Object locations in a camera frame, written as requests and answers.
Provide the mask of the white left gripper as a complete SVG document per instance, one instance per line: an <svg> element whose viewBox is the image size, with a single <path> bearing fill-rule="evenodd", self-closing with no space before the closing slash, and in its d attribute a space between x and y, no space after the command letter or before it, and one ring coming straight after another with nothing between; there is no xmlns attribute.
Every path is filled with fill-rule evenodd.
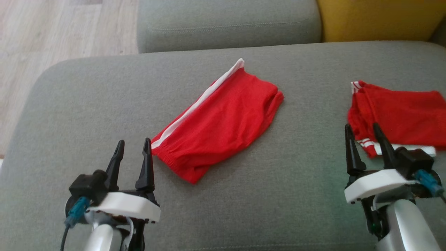
<svg viewBox="0 0 446 251"><path fill-rule="evenodd" d="M127 223L127 218L158 222L161 209L147 198L118 191L118 173L124 157L125 141L120 140L108 164L105 186L109 193L98 206L87 209L87 223ZM155 190L151 140L145 139L143 164L135 188L152 193Z"/></svg>

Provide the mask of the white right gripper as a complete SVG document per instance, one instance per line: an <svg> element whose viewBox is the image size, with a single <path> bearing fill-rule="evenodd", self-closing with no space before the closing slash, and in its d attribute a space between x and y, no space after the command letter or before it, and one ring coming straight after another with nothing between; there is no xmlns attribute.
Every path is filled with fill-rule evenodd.
<svg viewBox="0 0 446 251"><path fill-rule="evenodd" d="M395 149L378 123L373 123L373 132L381 149L384 170L358 178L344 189L347 203L350 204L358 199L362 200L372 196L378 196L375 204L411 198L411 186L419 184L419 181L408 180L396 170L398 160L395 156ZM366 164L359 155L350 124L345 125L345 149L348 175L360 175L366 170Z"/></svg>

